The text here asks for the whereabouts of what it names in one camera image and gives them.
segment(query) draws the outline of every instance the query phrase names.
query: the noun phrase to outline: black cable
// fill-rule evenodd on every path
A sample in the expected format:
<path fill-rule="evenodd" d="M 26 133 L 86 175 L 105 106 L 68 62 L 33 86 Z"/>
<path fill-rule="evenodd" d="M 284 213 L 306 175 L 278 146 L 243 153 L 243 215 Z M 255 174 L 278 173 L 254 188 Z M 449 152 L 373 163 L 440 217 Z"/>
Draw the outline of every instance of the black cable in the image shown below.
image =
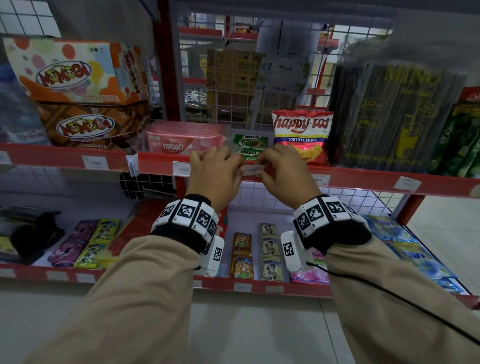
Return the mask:
<path fill-rule="evenodd" d="M 365 278 L 362 278 L 362 277 L 356 277 L 356 276 L 352 276 L 350 274 L 342 274 L 342 273 L 335 273 L 335 272 L 332 272 L 330 270 L 327 270 L 325 268 L 322 268 L 321 266 L 318 266 L 314 263 L 310 263 L 310 262 L 307 262 L 307 265 L 308 266 L 312 266 L 312 267 L 317 267 L 317 268 L 320 268 L 322 271 L 328 273 L 328 274 L 331 274 L 332 276 L 335 276 L 335 277 L 340 277 L 340 278 L 347 278 L 347 279 L 353 279 L 353 280 L 356 280 L 358 282 L 362 282 L 362 283 L 365 283 L 366 285 L 368 286 L 372 286 L 378 290 L 381 290 L 382 292 L 385 292 L 385 293 L 388 293 L 389 295 L 391 295 L 392 297 L 395 297 L 397 298 L 398 300 L 406 303 L 406 304 L 409 304 L 410 306 L 412 307 L 415 307 L 417 310 L 420 310 L 422 311 L 424 314 L 427 314 L 428 316 L 430 317 L 433 317 L 434 319 L 436 319 L 437 321 L 440 321 L 441 323 L 443 323 L 444 325 L 447 325 L 449 328 L 451 328 L 452 330 L 458 332 L 460 335 L 462 335 L 463 337 L 469 339 L 471 342 L 477 344 L 480 346 L 480 340 L 478 340 L 476 337 L 473 337 L 472 335 L 470 335 L 468 332 L 462 330 L 461 328 L 455 326 L 454 324 L 451 324 L 450 322 L 448 322 L 447 320 L 445 320 L 444 318 L 434 314 L 433 312 L 430 312 L 429 310 L 421 307 L 421 306 L 418 306 L 416 303 L 413 303 L 412 301 L 409 301 L 407 300 L 406 298 L 403 298 L 402 296 L 392 292 L 392 291 L 389 291 L 388 289 L 382 287 L 382 286 L 379 286 L 378 284 L 376 283 L 373 283 L 373 282 L 370 282 L 369 280 L 366 280 Z"/>

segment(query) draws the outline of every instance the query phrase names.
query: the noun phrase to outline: yellow cup illustration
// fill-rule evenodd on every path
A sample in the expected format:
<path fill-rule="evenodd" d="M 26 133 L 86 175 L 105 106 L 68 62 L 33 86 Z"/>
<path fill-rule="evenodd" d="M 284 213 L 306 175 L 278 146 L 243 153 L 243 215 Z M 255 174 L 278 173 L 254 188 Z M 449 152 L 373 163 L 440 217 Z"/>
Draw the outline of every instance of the yellow cup illustration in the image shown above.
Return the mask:
<path fill-rule="evenodd" d="M 397 158 L 410 158 L 423 130 L 422 124 L 409 123 L 402 126 L 400 141 L 396 150 Z"/>

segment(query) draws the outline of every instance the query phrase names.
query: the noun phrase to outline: orange and white box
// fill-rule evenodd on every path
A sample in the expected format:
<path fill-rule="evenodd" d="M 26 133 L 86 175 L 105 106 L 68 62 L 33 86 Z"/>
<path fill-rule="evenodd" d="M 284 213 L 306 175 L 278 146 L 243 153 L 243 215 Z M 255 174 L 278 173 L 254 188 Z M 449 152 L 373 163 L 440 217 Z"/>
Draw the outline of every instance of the orange and white box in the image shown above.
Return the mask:
<path fill-rule="evenodd" d="M 139 47 L 51 38 L 4 38 L 3 43 L 34 101 L 129 105 L 148 100 Z"/>

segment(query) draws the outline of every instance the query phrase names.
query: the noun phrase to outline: forearm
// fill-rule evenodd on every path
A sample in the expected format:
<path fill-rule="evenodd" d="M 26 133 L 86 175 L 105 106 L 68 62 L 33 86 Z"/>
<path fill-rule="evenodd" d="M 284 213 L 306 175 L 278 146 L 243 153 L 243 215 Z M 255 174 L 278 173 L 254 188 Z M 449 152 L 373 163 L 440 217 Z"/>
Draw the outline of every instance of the forearm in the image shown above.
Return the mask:
<path fill-rule="evenodd" d="M 176 363 L 187 349 L 199 256 L 159 236 L 133 239 L 27 363 Z"/>
<path fill-rule="evenodd" d="M 376 283 L 480 338 L 480 322 L 462 303 L 376 238 L 359 246 L 334 244 L 325 261 L 333 272 Z M 329 278 L 358 364 L 466 363 L 480 357 L 479 346 L 406 303 L 361 282 Z"/>

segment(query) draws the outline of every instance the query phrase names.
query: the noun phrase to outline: person in background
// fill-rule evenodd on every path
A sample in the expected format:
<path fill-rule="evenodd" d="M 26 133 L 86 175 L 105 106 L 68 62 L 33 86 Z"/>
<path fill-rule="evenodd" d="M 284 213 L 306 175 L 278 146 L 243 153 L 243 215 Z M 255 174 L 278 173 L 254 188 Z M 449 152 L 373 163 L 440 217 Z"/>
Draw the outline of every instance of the person in background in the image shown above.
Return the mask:
<path fill-rule="evenodd" d="M 321 195 L 294 148 L 275 145 L 257 163 L 272 165 L 275 177 L 265 172 L 259 177 L 292 209 Z M 227 147 L 193 152 L 186 197 L 222 211 L 239 191 L 243 164 L 242 156 Z M 169 238 L 174 229 L 169 224 L 133 239 L 81 306 L 26 363 L 185 362 L 192 273 L 206 243 L 198 243 L 192 230 L 177 229 L 176 240 Z M 346 237 L 351 229 L 358 234 Z M 317 236 L 314 247 L 325 253 L 329 270 L 374 282 L 480 338 L 480 321 L 462 303 L 399 260 L 369 231 L 354 225 L 351 229 L 337 229 L 338 240 Z M 331 275 L 330 284 L 357 364 L 480 362 L 477 344 L 420 310 L 362 282 Z"/>

